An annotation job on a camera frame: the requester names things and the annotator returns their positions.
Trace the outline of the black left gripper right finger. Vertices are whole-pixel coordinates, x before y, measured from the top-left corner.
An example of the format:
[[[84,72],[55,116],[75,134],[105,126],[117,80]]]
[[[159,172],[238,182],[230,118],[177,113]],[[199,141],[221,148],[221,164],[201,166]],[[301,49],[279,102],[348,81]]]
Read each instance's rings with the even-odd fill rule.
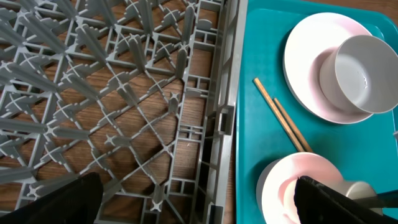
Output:
[[[397,224],[397,219],[382,212],[384,208],[397,208],[397,190],[350,199],[309,176],[301,176],[296,182],[294,203],[301,223]]]

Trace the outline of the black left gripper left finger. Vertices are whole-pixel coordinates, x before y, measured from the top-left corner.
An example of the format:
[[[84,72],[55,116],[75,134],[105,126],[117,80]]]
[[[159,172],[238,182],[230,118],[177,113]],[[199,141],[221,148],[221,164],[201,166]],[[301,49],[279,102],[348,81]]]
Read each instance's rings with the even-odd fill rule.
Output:
[[[1,217],[1,224],[94,224],[103,198],[100,175],[91,172]]]

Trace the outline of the small pink bowl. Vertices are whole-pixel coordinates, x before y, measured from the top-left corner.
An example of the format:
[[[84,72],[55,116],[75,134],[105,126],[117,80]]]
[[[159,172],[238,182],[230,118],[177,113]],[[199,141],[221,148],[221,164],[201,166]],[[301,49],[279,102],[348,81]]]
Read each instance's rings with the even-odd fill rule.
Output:
[[[343,181],[340,171],[328,159],[311,152],[296,152],[271,162],[256,185],[257,204],[267,224],[300,222],[294,190],[303,175],[327,186]]]

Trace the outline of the white plastic cup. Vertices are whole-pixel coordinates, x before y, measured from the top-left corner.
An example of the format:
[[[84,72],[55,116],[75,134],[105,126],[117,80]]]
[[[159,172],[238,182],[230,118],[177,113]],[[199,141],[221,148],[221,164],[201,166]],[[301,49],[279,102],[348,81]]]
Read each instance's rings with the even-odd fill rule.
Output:
[[[294,223],[300,223],[297,207],[294,203],[296,182],[296,180],[293,180],[287,185],[283,196],[283,206],[285,214]],[[376,196],[374,189],[368,183],[363,181],[350,182],[342,180],[339,182],[327,182],[326,186],[350,199]]]

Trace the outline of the grey white bowl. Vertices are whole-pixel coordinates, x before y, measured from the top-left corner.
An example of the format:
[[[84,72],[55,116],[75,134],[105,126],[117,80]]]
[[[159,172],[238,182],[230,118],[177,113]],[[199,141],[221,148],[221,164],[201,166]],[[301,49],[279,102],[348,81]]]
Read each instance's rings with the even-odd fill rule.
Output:
[[[320,69],[327,100],[343,111],[386,113],[397,106],[397,53],[372,35],[346,39]]]

